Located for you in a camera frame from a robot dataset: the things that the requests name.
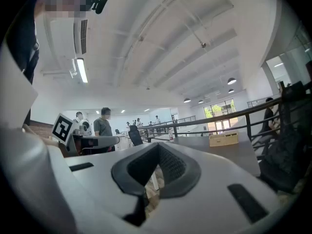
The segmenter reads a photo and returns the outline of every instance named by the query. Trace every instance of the table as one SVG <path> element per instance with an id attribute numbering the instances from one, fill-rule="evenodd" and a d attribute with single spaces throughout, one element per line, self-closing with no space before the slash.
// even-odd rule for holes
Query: table
<path id="1" fill-rule="evenodd" d="M 238 133 L 238 144 L 209 146 L 209 137 L 177 137 L 174 144 L 225 157 L 254 176 L 260 176 L 260 168 L 253 146 L 246 133 Z"/>

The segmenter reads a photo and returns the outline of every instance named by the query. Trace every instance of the glass door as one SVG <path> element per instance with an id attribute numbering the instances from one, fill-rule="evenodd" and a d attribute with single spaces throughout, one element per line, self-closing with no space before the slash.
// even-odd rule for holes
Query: glass door
<path id="1" fill-rule="evenodd" d="M 204 107 L 204 112 L 206 118 L 213 118 L 221 115 L 227 115 L 233 112 L 236 112 L 234 100 L 226 100 L 222 101 L 217 104 L 213 104 L 207 107 Z M 215 131 L 218 130 L 218 132 L 214 132 L 213 134 L 221 134 L 224 130 L 229 129 L 231 126 L 236 124 L 238 122 L 238 118 L 231 118 L 226 119 L 222 121 L 215 121 L 215 122 L 209 122 L 208 125 L 208 131 Z"/>

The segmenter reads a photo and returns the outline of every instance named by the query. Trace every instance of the white pillar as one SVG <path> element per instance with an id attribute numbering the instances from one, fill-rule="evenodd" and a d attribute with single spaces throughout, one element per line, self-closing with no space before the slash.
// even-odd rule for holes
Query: white pillar
<path id="1" fill-rule="evenodd" d="M 272 71 L 269 68 L 269 66 L 266 63 L 266 61 L 262 64 L 262 69 L 263 69 L 265 75 L 267 76 L 267 79 L 269 81 L 269 84 L 270 84 L 270 87 L 271 87 L 271 90 L 272 90 L 272 94 L 273 95 L 278 94 L 279 90 L 278 90 L 277 84 L 275 82 L 275 79 L 274 79 L 274 76 L 272 74 Z"/>

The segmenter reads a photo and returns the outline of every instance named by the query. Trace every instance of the black chair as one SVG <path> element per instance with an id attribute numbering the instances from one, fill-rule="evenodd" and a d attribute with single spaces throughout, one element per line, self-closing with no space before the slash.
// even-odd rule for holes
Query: black chair
<path id="1" fill-rule="evenodd" d="M 293 97 L 291 91 L 285 89 L 287 97 L 282 95 L 278 142 L 268 149 L 259 166 L 263 181 L 276 191 L 292 193 L 311 160 L 312 154 L 307 146 L 311 137 L 312 100 L 303 88 L 301 94 L 295 91 Z"/>
<path id="2" fill-rule="evenodd" d="M 134 125 L 130 126 L 130 131 L 128 132 L 128 134 L 129 134 L 129 137 L 130 137 L 132 143 L 135 146 L 143 144 L 143 141 L 141 139 L 141 135 L 137 129 L 137 126 L 134 126 Z"/>

